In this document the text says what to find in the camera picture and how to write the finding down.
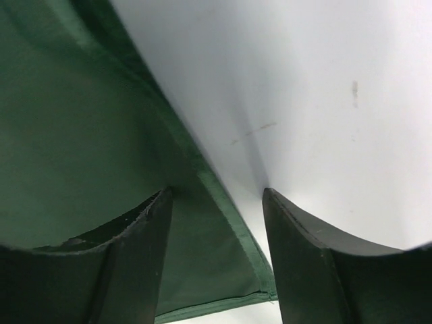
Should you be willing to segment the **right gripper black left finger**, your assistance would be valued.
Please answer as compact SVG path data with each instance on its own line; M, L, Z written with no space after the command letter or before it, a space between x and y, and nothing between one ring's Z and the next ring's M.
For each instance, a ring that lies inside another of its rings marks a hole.
M59 246L1 245L2 323L153 323L171 225L163 189Z

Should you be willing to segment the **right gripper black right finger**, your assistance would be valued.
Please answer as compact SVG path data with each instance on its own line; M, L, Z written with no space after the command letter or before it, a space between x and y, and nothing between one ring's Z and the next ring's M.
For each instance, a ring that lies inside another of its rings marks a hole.
M398 250L353 236L278 191L263 213L284 323L430 323L431 245Z

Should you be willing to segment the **dark green cloth napkin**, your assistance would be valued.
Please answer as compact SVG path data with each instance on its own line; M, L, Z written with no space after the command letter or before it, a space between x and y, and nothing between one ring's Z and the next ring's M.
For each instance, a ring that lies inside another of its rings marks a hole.
M1 2L1 245L173 196L153 323L277 298L270 265L108 1Z

